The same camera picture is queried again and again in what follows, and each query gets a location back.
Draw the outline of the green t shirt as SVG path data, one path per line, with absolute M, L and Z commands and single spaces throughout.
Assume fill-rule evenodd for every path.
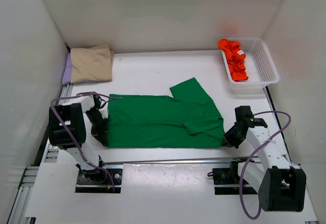
M 121 95 L 108 110 L 108 148 L 221 147 L 224 119 L 195 78 L 170 87 L 171 95 Z

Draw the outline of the purple t shirt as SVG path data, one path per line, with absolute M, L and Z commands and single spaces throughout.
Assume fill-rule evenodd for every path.
M 62 85 L 73 83 L 94 83 L 94 72 L 96 71 L 96 63 L 81 62 L 73 65 L 71 61 L 71 53 L 68 53 L 66 67 L 62 78 Z

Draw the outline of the beige t shirt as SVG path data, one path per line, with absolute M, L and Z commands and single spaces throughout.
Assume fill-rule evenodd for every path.
M 71 49 L 71 83 L 112 81 L 115 53 L 108 44 Z

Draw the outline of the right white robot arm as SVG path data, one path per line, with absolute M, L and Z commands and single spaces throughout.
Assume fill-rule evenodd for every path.
M 304 208 L 306 174 L 300 165 L 287 160 L 274 138 L 282 129 L 270 134 L 267 123 L 247 105 L 235 108 L 236 121 L 224 134 L 222 145 L 238 148 L 244 141 L 253 147 L 245 160 L 230 163 L 230 177 L 239 183 L 240 203 L 244 204 L 243 185 L 248 183 L 258 194 L 259 211 L 301 212 Z

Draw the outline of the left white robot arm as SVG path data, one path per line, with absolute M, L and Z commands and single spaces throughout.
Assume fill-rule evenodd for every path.
M 108 118 L 102 113 L 101 94 L 80 93 L 72 97 L 55 98 L 49 107 L 49 142 L 69 153 L 85 178 L 96 184 L 113 183 L 111 173 L 102 158 L 86 143 L 84 116 L 91 123 L 91 136 L 103 146 L 107 143 Z

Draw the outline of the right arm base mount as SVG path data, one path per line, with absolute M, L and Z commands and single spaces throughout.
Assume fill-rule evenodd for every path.
M 245 157 L 207 160 L 211 165 L 207 177 L 213 180 L 215 195 L 239 195 L 240 173 L 238 164 L 245 163 Z

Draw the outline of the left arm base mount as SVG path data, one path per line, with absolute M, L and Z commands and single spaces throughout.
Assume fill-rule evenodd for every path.
M 120 193 L 123 179 L 123 165 L 113 165 L 106 170 L 83 170 L 79 164 L 76 178 L 76 193 Z

